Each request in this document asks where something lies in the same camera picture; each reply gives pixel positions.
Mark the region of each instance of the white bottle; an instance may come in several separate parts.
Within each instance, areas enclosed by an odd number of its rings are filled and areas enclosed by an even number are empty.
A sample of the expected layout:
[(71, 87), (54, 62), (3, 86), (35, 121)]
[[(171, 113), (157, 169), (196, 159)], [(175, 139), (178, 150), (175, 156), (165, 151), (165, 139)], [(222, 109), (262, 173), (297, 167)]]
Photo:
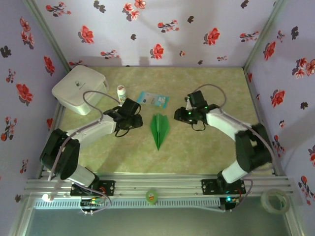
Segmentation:
[(125, 86), (119, 85), (117, 87), (117, 95), (118, 95), (118, 100), (120, 102), (125, 102), (126, 101), (127, 95), (126, 95)]

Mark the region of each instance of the clear tape roll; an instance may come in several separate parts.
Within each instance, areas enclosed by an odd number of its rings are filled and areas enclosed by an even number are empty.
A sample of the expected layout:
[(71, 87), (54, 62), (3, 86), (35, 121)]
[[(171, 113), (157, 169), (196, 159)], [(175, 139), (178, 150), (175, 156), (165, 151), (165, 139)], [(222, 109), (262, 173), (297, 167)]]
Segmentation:
[[(279, 200), (280, 207), (278, 209), (271, 204), (271, 197), (276, 197)], [(291, 206), (290, 199), (287, 194), (279, 189), (269, 189), (263, 192), (260, 201), (264, 209), (272, 214), (285, 214)]]

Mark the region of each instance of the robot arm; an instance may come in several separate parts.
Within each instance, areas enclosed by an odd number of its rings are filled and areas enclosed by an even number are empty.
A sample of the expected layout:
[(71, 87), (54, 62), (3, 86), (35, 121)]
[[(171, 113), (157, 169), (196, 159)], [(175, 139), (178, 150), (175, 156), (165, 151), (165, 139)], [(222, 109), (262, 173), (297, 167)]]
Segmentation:
[[(88, 169), (78, 165), (80, 149), (104, 135), (115, 132), (116, 137), (121, 137), (129, 132), (129, 130), (141, 127), (143, 125), (142, 118), (139, 114), (136, 114), (138, 108), (140, 108), (140, 104), (131, 99), (126, 99), (122, 107), (115, 107), (104, 112), (103, 119), (100, 120), (98, 124), (76, 133), (66, 143), (54, 174), (62, 180), (69, 179), (85, 187), (95, 185), (96, 187), (94, 188), (97, 188), (98, 177)], [(40, 156), (41, 163), (51, 170), (63, 142), (69, 138), (71, 134), (81, 128), (82, 127), (79, 127), (68, 131), (62, 131), (60, 129), (54, 130)], [(124, 130), (125, 133), (117, 136), (120, 130)]]
[(235, 141), (236, 161), (218, 173), (217, 182), (221, 189), (225, 189), (229, 184), (239, 180), (257, 167), (272, 161), (266, 146), (246, 128), (246, 126), (250, 127), (269, 143), (262, 124), (252, 126), (243, 123), (221, 111), (219, 106), (208, 105), (201, 91), (188, 95), (188, 105), (186, 108), (179, 108), (175, 112), (174, 119), (191, 124), (192, 127), (198, 121), (202, 121), (204, 124), (219, 129)]

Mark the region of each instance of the blue package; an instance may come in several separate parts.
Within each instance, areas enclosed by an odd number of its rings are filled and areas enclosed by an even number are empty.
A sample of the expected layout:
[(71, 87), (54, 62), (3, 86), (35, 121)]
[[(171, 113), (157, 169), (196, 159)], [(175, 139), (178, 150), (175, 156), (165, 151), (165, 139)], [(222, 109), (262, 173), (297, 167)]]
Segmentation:
[(168, 100), (169, 96), (142, 91), (137, 99), (137, 103), (151, 104), (164, 109), (167, 106)]

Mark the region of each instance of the table surface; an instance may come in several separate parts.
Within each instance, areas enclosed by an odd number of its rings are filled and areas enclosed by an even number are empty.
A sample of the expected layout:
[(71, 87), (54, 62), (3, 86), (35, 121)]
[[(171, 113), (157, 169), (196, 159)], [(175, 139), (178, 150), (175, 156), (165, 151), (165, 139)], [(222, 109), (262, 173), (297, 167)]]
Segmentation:
[[(217, 174), (235, 161), (235, 143), (221, 131), (207, 126), (196, 132), (189, 124), (174, 119), (174, 112), (186, 106), (185, 96), (205, 83), (220, 86), (227, 95), (224, 111), (236, 118), (257, 123), (242, 68), (171, 68), (171, 67), (92, 67), (105, 75), (109, 95), (117, 98), (116, 87), (126, 87), (127, 96), (136, 100), (141, 91), (169, 96), (165, 109), (142, 105), (143, 126), (116, 138), (105, 135), (80, 150), (79, 164), (101, 173), (177, 173)], [(208, 104), (220, 105), (221, 92), (213, 87), (203, 87)], [(113, 100), (102, 98), (97, 107), (103, 111), (117, 106)], [(155, 145), (150, 124), (154, 114), (167, 115), (170, 131), (160, 150)], [(82, 126), (99, 117), (95, 110), (86, 116), (65, 110), (61, 130)]]

